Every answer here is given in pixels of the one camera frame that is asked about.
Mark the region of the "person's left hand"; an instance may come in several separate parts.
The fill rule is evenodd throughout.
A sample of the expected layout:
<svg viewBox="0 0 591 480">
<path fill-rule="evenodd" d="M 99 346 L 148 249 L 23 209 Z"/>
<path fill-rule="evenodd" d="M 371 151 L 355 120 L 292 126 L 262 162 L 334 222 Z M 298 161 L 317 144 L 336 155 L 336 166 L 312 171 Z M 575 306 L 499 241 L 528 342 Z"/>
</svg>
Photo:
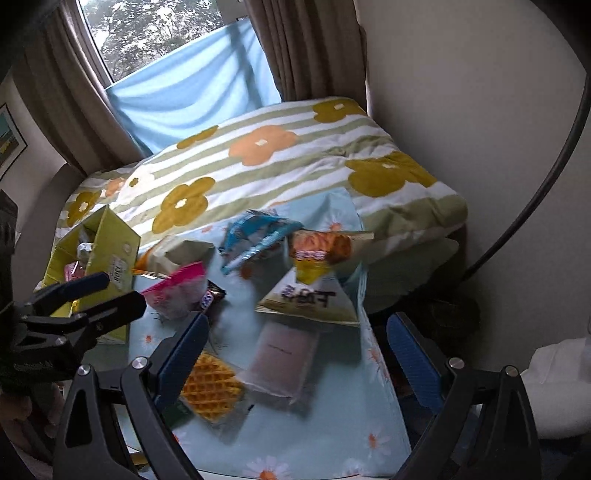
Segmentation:
<svg viewBox="0 0 591 480">
<path fill-rule="evenodd" d="M 58 384 L 43 386 L 40 400 L 1 392 L 1 426 L 13 444 L 24 450 L 35 442 L 56 438 L 64 398 Z"/>
</svg>

